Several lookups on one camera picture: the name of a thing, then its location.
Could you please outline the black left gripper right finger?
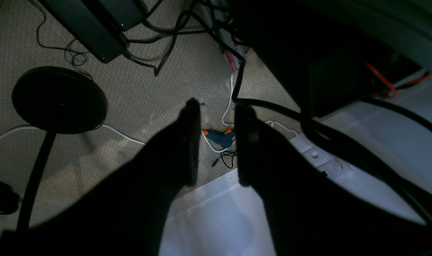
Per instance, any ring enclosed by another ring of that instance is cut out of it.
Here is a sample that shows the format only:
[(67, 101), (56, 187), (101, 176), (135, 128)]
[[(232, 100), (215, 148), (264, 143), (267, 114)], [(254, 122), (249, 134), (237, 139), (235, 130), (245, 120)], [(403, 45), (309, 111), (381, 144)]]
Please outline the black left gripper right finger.
[(261, 197), (278, 256), (432, 256), (432, 231), (336, 185), (279, 132), (237, 105), (241, 185)]

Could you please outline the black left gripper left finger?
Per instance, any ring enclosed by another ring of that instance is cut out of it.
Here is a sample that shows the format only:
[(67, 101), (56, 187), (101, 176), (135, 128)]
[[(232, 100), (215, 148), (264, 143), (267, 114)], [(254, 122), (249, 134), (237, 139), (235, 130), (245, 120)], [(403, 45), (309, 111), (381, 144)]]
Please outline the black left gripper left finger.
[(0, 256), (157, 256), (173, 199), (196, 184), (199, 141), (200, 104), (191, 98), (72, 206), (27, 231), (4, 231)]

